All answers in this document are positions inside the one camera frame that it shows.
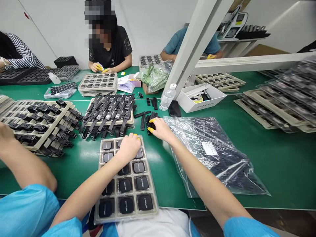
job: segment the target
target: floor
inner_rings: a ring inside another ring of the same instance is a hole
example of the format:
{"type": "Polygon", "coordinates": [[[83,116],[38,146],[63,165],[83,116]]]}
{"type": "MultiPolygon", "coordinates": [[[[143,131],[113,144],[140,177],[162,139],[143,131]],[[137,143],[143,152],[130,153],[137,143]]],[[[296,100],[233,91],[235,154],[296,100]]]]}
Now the floor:
{"type": "MultiPolygon", "coordinates": [[[[261,223],[272,229],[275,228],[274,230],[281,237],[316,236],[316,212],[275,209],[248,209],[248,212],[261,223]]],[[[210,212],[189,211],[189,213],[204,237],[224,236],[222,229],[210,212]]]]}

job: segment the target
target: bag of green items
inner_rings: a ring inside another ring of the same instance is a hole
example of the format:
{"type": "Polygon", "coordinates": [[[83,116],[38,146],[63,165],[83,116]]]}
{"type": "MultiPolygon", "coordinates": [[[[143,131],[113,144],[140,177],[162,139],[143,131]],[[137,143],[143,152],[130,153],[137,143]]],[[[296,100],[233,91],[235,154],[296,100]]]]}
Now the bag of green items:
{"type": "Polygon", "coordinates": [[[163,61],[158,65],[149,64],[143,69],[137,79],[141,79],[148,87],[148,92],[156,92],[165,87],[173,66],[172,60],[163,61]]]}

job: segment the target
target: wristwatch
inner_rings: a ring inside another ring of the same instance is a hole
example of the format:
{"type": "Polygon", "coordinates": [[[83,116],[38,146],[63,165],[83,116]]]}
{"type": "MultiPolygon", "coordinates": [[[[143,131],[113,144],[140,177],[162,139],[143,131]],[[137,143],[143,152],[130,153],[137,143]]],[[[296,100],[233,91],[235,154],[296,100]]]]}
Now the wristwatch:
{"type": "Polygon", "coordinates": [[[5,66],[8,66],[9,64],[7,64],[6,59],[3,57],[0,57],[1,61],[4,63],[5,66]]]}

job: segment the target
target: striped shirt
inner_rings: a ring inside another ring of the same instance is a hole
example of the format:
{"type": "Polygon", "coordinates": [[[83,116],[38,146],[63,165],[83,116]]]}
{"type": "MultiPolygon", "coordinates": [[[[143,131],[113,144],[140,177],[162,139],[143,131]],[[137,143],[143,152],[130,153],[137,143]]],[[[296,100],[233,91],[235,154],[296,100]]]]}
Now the striped shirt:
{"type": "Polygon", "coordinates": [[[12,41],[17,52],[22,56],[20,59],[8,59],[11,65],[5,66],[4,70],[11,68],[19,69],[22,67],[36,67],[38,69],[45,69],[44,65],[28,48],[28,46],[16,35],[7,33],[7,36],[12,41]]]}

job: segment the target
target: blue shirt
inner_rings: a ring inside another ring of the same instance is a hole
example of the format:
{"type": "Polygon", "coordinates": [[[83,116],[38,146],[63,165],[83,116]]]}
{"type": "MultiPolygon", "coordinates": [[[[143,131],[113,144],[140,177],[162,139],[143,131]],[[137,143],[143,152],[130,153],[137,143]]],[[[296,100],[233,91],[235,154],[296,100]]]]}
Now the blue shirt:
{"type": "MultiPolygon", "coordinates": [[[[187,32],[187,27],[177,31],[164,48],[164,51],[167,54],[178,54],[182,41],[184,39],[185,33],[187,32]]],[[[217,36],[213,35],[211,41],[209,42],[208,46],[204,50],[204,53],[208,54],[216,54],[218,51],[221,50],[220,44],[217,41],[217,36]]]]}
{"type": "MultiPolygon", "coordinates": [[[[47,187],[30,185],[0,199],[0,236],[19,237],[82,237],[81,222],[74,217],[49,229],[59,203],[47,187]]],[[[191,236],[200,237],[194,224],[191,236]]],[[[245,217],[233,217],[224,225],[225,237],[279,237],[267,226],[245,217]]],[[[115,223],[103,225],[101,237],[118,236],[115,223]]]]}

